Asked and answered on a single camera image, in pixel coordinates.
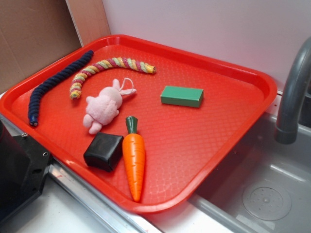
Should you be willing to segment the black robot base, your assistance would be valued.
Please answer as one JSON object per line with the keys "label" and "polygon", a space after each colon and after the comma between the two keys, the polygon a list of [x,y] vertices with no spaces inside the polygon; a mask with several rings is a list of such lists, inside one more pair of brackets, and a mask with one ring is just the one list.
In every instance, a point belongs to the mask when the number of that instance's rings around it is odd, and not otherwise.
{"label": "black robot base", "polygon": [[27,134],[12,136],[0,124],[0,224],[37,199],[52,155]]}

